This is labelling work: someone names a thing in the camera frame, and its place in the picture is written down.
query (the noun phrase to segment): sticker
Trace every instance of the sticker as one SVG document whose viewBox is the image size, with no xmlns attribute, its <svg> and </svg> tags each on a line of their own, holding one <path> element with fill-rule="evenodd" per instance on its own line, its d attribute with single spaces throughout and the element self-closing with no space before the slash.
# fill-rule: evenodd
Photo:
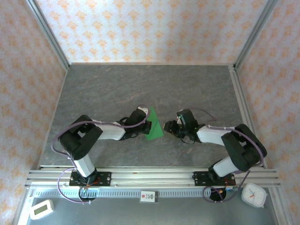
<svg viewBox="0 0 300 225">
<path fill-rule="evenodd" d="M 157 191 L 141 191 L 141 203 L 158 203 Z"/>
</svg>

